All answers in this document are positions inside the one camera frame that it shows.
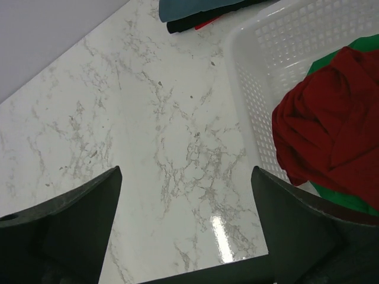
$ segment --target marble surface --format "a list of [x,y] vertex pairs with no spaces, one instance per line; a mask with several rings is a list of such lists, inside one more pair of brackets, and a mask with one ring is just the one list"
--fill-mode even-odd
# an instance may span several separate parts
[[266,253],[223,61],[268,4],[170,35],[131,0],[0,105],[0,215],[119,165],[100,283],[139,283]]

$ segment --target crumpled red fabric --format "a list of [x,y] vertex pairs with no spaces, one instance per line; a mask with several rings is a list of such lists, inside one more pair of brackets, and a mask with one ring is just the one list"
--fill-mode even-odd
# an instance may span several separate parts
[[344,47],[307,76],[272,114],[280,166],[379,210],[379,50]]

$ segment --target green fabric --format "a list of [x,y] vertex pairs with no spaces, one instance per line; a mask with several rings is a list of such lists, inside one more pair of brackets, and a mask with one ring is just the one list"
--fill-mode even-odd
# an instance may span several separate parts
[[[362,51],[362,52],[368,52],[368,51],[379,49],[379,34],[373,35],[371,37],[361,37],[353,41],[351,44],[349,44],[349,47],[355,50]],[[327,56],[315,61],[310,67],[308,75],[328,65],[332,61],[332,59],[336,56],[338,51],[328,54]],[[365,201],[363,201],[361,198],[355,195],[335,192],[328,188],[324,188],[314,182],[311,182],[311,184],[317,190],[319,195],[324,199],[327,199],[335,204],[338,204],[338,205],[341,205],[341,206],[344,206],[344,207],[347,207],[359,212],[363,212],[363,213],[367,213],[367,214],[371,214],[371,215],[375,215],[379,217],[379,212],[377,210],[375,210],[373,207],[371,207]]]

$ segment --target blue cloth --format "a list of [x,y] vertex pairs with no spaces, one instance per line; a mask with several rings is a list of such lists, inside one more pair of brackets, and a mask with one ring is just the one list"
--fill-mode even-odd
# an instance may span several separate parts
[[233,5],[243,0],[160,0],[159,18],[162,22],[171,22],[187,16]]

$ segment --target white plastic basket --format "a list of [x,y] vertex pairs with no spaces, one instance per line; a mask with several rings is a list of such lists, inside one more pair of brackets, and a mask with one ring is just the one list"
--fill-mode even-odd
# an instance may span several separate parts
[[281,179],[271,114],[315,60],[379,33],[379,0],[282,0],[233,30],[225,61],[251,166]]

